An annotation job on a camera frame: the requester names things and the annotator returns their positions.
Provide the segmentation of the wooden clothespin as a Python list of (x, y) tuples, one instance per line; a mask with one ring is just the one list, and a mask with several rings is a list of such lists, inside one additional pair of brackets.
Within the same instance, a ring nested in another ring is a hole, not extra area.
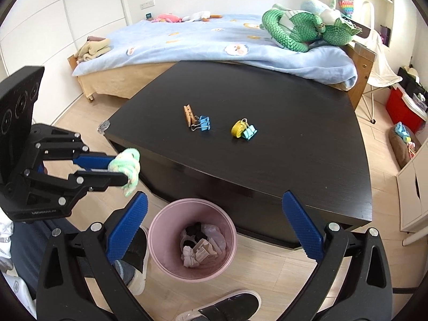
[(192, 125), (195, 125), (197, 123), (197, 118), (194, 115), (192, 108), (189, 104), (184, 105), (183, 109), (184, 109), (184, 115), (186, 118), (186, 123), (190, 128)]

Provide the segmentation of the light blue binder clip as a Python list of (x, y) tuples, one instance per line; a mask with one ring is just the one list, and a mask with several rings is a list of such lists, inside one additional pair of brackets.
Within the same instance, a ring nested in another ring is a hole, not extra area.
[(253, 125), (248, 125), (242, 132), (242, 137), (249, 141), (258, 130)]

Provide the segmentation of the yellow tape roll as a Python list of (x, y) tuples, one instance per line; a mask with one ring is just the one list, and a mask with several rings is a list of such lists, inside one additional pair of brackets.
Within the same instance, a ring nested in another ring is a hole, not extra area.
[(241, 138), (243, 132), (247, 129), (248, 123), (246, 118), (238, 120), (231, 128), (231, 135), (234, 138)]

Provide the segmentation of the white tissue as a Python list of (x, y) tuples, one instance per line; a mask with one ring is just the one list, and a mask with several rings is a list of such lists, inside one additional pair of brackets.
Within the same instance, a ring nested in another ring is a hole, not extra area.
[(220, 229), (215, 225), (202, 223), (202, 231), (207, 239), (200, 240), (192, 249), (188, 246), (183, 247), (185, 228), (181, 231), (181, 260), (186, 268), (215, 268), (226, 259), (228, 246)]

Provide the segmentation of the black sock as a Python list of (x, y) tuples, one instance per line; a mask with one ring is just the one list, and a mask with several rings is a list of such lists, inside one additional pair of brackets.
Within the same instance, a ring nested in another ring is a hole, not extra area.
[(202, 231), (202, 223), (194, 223), (185, 228), (185, 240), (183, 247), (194, 248), (200, 240), (207, 239), (207, 236)]

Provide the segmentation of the pink trash bin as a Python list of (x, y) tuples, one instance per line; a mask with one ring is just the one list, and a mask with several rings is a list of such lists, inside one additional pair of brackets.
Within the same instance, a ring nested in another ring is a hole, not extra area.
[(232, 262), (236, 229), (220, 207), (185, 198), (156, 215), (149, 228), (148, 245), (152, 259), (165, 274), (184, 282), (205, 282)]

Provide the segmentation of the black white slipper left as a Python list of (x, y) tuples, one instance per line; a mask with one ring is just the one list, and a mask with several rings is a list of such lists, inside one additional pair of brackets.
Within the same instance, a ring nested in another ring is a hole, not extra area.
[(134, 296), (144, 292), (150, 252), (147, 244), (148, 229), (141, 226), (125, 256), (114, 262), (114, 268)]

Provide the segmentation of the black white slipper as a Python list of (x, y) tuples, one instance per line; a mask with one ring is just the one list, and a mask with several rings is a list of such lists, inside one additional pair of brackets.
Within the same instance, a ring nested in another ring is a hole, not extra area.
[(261, 296), (251, 290), (240, 290), (217, 301), (178, 315), (176, 321), (245, 321), (250, 320), (262, 305)]
[(114, 262), (114, 268), (134, 296), (144, 292), (150, 252), (147, 244), (148, 229), (141, 226), (125, 256)]

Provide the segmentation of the black white slipper right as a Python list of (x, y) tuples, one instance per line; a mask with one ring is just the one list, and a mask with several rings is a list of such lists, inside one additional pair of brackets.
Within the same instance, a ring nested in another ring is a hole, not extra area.
[(261, 296), (251, 290), (240, 290), (217, 301), (178, 315), (176, 321), (245, 321), (250, 320), (262, 305)]

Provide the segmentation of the beige folded towel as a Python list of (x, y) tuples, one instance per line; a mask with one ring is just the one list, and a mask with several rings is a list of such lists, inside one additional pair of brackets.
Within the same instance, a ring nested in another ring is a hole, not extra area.
[(74, 54), (74, 58), (78, 63), (96, 59), (111, 50), (110, 40), (102, 39), (98, 41), (87, 41)]

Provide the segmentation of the brown pet cushion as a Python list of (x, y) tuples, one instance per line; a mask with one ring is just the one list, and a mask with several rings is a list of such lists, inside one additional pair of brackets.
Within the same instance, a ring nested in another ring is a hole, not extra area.
[(413, 132), (402, 122), (396, 123), (389, 129), (387, 136), (397, 163), (403, 169), (415, 157), (422, 145)]

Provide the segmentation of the pink plush toy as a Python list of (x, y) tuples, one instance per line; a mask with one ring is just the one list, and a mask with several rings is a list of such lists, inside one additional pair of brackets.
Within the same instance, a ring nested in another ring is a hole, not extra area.
[(159, 14), (152, 20), (152, 22), (178, 23), (182, 22), (182, 18), (174, 14)]

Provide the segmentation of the white folding chair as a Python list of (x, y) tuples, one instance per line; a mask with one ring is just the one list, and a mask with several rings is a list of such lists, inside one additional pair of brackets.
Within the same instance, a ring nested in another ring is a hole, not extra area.
[(389, 88), (402, 81), (402, 78), (396, 75), (389, 66), (386, 55), (382, 47), (380, 34), (374, 29), (374, 5), (371, 2), (364, 1), (364, 8), (369, 13), (369, 27), (359, 24), (361, 32), (354, 37), (355, 47), (359, 46), (364, 50), (369, 50), (371, 56), (374, 56), (371, 72), (368, 76), (362, 99), (367, 109), (367, 117), (372, 124), (376, 123), (374, 119), (374, 93)]

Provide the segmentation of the green plush dragon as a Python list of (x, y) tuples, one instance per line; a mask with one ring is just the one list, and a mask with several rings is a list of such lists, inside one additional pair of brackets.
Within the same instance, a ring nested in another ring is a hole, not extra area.
[(305, 0), (300, 9), (273, 6), (262, 16), (261, 28), (283, 49), (307, 52), (316, 44), (342, 47), (361, 28), (319, 0)]

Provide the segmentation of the rainbow pop bag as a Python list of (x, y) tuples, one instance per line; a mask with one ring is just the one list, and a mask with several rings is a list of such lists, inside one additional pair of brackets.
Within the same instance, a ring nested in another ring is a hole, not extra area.
[(354, 12), (354, 1), (353, 0), (338, 0), (339, 10), (341, 13), (351, 18)]

